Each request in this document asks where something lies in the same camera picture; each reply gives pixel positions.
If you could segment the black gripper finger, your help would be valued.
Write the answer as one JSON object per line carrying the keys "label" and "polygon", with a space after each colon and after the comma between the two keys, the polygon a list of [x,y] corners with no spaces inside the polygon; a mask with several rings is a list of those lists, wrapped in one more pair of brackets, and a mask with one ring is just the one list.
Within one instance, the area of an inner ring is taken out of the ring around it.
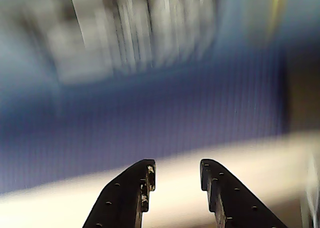
{"label": "black gripper finger", "polygon": [[102,189],[83,228],[140,228],[155,188],[155,161],[136,162]]}
{"label": "black gripper finger", "polygon": [[286,228],[237,177],[219,162],[200,162],[201,189],[207,192],[208,208],[217,227]]}

